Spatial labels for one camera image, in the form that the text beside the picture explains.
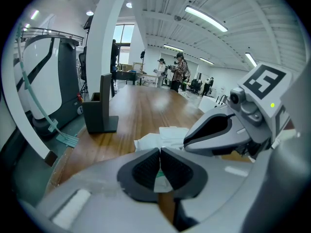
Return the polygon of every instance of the white cloth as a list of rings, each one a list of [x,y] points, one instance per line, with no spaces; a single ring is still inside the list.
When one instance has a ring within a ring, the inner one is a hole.
[[[165,64],[160,64],[159,63],[159,66],[157,67],[157,75],[158,77],[161,76],[161,73],[165,71]]]

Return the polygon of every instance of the office chair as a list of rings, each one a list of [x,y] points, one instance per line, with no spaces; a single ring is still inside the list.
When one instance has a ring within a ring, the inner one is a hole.
[[[84,100],[85,100],[86,95],[88,94],[87,81],[86,81],[86,47],[84,47],[83,52],[79,54],[79,61],[81,64],[80,77],[84,81],[84,84],[80,90],[80,94],[81,96],[82,94],[84,94]]]

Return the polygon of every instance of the wooden tabletop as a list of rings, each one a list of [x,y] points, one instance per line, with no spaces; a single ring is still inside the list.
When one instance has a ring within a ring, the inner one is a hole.
[[[177,92],[154,87],[126,85],[110,101],[109,113],[119,116],[116,133],[89,134],[84,128],[77,146],[63,164],[58,183],[94,164],[135,151],[134,140],[159,127],[187,127],[202,116],[191,101]]]

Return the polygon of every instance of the person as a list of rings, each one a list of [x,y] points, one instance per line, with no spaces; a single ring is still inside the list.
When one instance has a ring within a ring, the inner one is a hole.
[[[111,94],[112,96],[115,95],[115,89],[114,89],[114,83],[113,81],[117,81],[116,77],[116,61],[117,61],[117,56],[119,55],[119,48],[117,46],[116,40],[112,40],[112,47],[111,47],[111,57],[110,57],[110,72],[112,74],[111,76]]]
[[[179,52],[176,55],[176,58],[178,60],[178,64],[175,67],[172,67],[171,71],[174,73],[172,84],[171,84],[171,90],[174,90],[178,92],[179,86],[181,82],[184,79],[184,76],[186,73],[189,73],[188,64],[187,61],[184,58],[184,55],[182,52]]]
[[[209,88],[210,88],[210,81],[211,81],[211,79],[209,79],[209,78],[207,78],[207,79],[205,80],[205,84],[204,84],[204,89],[203,89],[202,97],[207,95],[207,93],[208,93],[208,91],[209,91]]]
[[[158,76],[158,80],[157,80],[157,88],[161,88],[162,84],[163,84],[163,80],[164,80],[164,72],[165,72],[165,61],[163,58],[161,58],[159,60],[159,66],[156,70],[156,74]]]
[[[209,82],[209,90],[212,88],[213,84],[214,84],[214,78],[211,77],[210,82]]]

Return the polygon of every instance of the white wall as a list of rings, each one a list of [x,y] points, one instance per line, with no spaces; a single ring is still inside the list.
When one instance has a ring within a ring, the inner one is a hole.
[[[132,65],[133,62],[142,63],[140,54],[144,50],[145,50],[144,43],[142,41],[138,26],[136,24],[134,26],[133,34],[132,34],[130,54],[128,57],[128,64]]]
[[[157,69],[159,62],[158,60],[161,57],[160,50],[147,48],[144,59],[143,71],[149,75],[156,75],[153,70]]]
[[[52,30],[58,30],[66,33],[85,37],[86,31],[83,29],[88,16],[81,13],[78,8],[72,5],[68,0],[34,0],[31,6],[39,10],[40,15],[48,15],[45,18],[36,17],[40,21],[32,21],[32,25],[48,27]]]
[[[221,67],[211,67],[207,72],[209,77],[214,78],[213,88],[217,90],[216,94],[220,93],[221,88],[224,88],[224,94],[230,95],[230,91],[237,87],[237,82],[244,77],[248,72],[241,70],[234,70]]]
[[[205,63],[200,63],[197,72],[209,76],[211,67]]]
[[[3,148],[3,145],[9,139],[11,134],[16,128],[16,124],[11,117],[11,114],[5,104],[4,96],[1,94],[1,101],[0,101],[0,116],[1,116],[1,123],[0,123],[0,151]]]
[[[161,54],[161,58],[164,59],[166,65],[174,65],[174,61],[177,62],[176,59],[174,59],[174,56],[172,55],[168,55],[168,54],[165,54],[165,53],[162,53]],[[188,63],[188,68],[190,69],[190,72],[191,72],[191,75],[190,75],[190,80],[193,80],[194,77],[195,77],[195,74],[197,72],[197,69],[198,69],[198,64],[188,60],[187,58],[185,58],[187,63]],[[173,74],[171,74],[171,72],[168,70],[168,75],[167,75],[168,79],[169,80],[172,80],[173,78]]]

